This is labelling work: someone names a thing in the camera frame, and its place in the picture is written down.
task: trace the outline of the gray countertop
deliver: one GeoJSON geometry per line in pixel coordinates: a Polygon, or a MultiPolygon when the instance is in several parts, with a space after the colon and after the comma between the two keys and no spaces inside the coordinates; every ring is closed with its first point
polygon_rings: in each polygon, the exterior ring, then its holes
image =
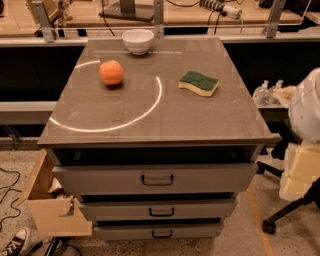
{"type": "Polygon", "coordinates": [[[265,144],[262,116],[217,38],[155,40],[145,55],[120,39],[89,40],[48,121],[40,147],[265,144]],[[117,60],[122,86],[108,88],[100,63],[117,60]],[[220,80],[212,97],[179,89],[187,71],[220,80]]]}

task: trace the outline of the chair leg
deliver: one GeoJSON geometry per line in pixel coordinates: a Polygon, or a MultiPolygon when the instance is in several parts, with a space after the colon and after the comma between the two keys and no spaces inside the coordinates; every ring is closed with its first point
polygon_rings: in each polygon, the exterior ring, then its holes
{"type": "Polygon", "coordinates": [[[258,165],[258,170],[256,172],[256,174],[263,174],[264,171],[270,172],[273,175],[277,176],[278,178],[281,178],[281,175],[283,173],[282,170],[279,170],[277,168],[274,168],[268,164],[265,164],[263,162],[257,161],[257,165],[258,165]]]}
{"type": "Polygon", "coordinates": [[[294,211],[295,209],[299,208],[301,205],[304,205],[305,201],[303,199],[296,200],[291,202],[280,211],[272,215],[270,218],[266,219],[262,223],[263,232],[268,234],[276,233],[276,224],[275,222],[282,218],[283,216],[289,214],[290,212],[294,211]]]}

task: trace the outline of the sponge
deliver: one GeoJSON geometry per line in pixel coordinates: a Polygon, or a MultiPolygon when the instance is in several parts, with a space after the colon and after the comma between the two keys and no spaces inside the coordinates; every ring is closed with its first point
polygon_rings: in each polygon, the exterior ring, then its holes
{"type": "Polygon", "coordinates": [[[196,71],[188,71],[179,82],[179,88],[190,91],[204,97],[210,97],[219,86],[219,79],[205,76],[196,71]]]}

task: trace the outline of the wire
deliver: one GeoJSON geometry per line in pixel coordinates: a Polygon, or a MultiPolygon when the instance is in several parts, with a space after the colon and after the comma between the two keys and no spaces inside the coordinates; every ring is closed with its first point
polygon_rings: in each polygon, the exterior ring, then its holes
{"type": "Polygon", "coordinates": [[[208,26],[210,25],[211,16],[212,16],[213,13],[214,13],[214,11],[211,11],[210,16],[209,16],[209,18],[208,18],[208,22],[207,22],[207,25],[208,25],[208,26]]]}
{"type": "Polygon", "coordinates": [[[220,0],[222,3],[231,3],[231,2],[237,2],[238,5],[242,5],[244,0],[238,1],[238,0],[220,0]]]}
{"type": "MultiPolygon", "coordinates": [[[[5,186],[5,187],[1,187],[1,188],[0,188],[0,190],[1,190],[1,189],[7,189],[7,191],[4,193],[3,197],[2,197],[1,200],[0,200],[0,204],[2,204],[4,198],[7,196],[7,194],[8,194],[10,191],[15,191],[15,192],[18,192],[18,193],[21,193],[22,191],[12,188],[14,185],[16,185],[16,184],[18,183],[18,181],[19,181],[19,179],[20,179],[20,173],[19,173],[19,172],[16,172],[16,171],[6,171],[6,170],[4,170],[4,169],[2,169],[2,168],[0,168],[0,171],[2,171],[2,172],[4,172],[4,173],[16,173],[16,174],[18,174],[18,177],[17,177],[17,179],[13,182],[13,184],[11,184],[11,185],[9,185],[9,186],[5,186]]],[[[19,199],[19,198],[16,198],[16,199],[13,200],[13,201],[11,202],[11,204],[10,204],[10,207],[11,207],[12,209],[18,211],[18,214],[17,214],[17,215],[14,215],[14,216],[7,216],[7,217],[2,218],[2,219],[0,220],[0,232],[2,231],[2,223],[3,223],[6,219],[17,218],[17,217],[21,214],[21,211],[20,211],[18,208],[16,208],[16,207],[13,206],[13,204],[14,204],[16,201],[18,201],[18,199],[19,199]]]]}
{"type": "Polygon", "coordinates": [[[184,4],[176,4],[176,3],[173,3],[169,0],[166,0],[168,3],[174,5],[174,6],[178,6],[178,7],[193,7],[193,6],[196,6],[199,2],[196,2],[194,4],[190,4],[190,5],[184,5],[184,4]]]}
{"type": "Polygon", "coordinates": [[[219,23],[219,19],[221,16],[226,16],[227,13],[226,12],[220,12],[219,15],[218,15],[218,18],[217,18],[217,22],[216,22],[216,27],[214,28],[214,32],[213,34],[216,34],[217,33],[217,28],[218,28],[218,23],[219,23]]]}
{"type": "Polygon", "coordinates": [[[113,33],[112,29],[109,27],[109,24],[107,23],[106,17],[104,16],[104,0],[101,0],[101,6],[102,6],[102,16],[103,16],[104,24],[107,26],[107,28],[109,29],[111,34],[113,36],[115,36],[115,34],[113,33]]]}

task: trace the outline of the drawer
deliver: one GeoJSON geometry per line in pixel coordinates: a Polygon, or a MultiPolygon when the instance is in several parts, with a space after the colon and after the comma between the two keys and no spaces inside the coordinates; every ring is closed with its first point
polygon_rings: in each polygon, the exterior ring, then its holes
{"type": "Polygon", "coordinates": [[[46,152],[41,150],[19,201],[27,200],[42,237],[91,235],[92,222],[87,221],[79,210],[78,200],[75,199],[71,204],[71,199],[56,199],[48,192],[53,179],[52,169],[53,163],[46,152]]]}
{"type": "Polygon", "coordinates": [[[170,224],[146,226],[95,227],[101,240],[150,240],[168,238],[211,238],[220,235],[223,223],[170,224]]]}
{"type": "Polygon", "coordinates": [[[53,169],[66,193],[81,202],[87,195],[240,192],[247,189],[255,172],[255,163],[53,169]]]}
{"type": "Polygon", "coordinates": [[[236,199],[182,200],[145,202],[81,203],[79,209],[87,220],[161,220],[229,217],[236,199]]]}

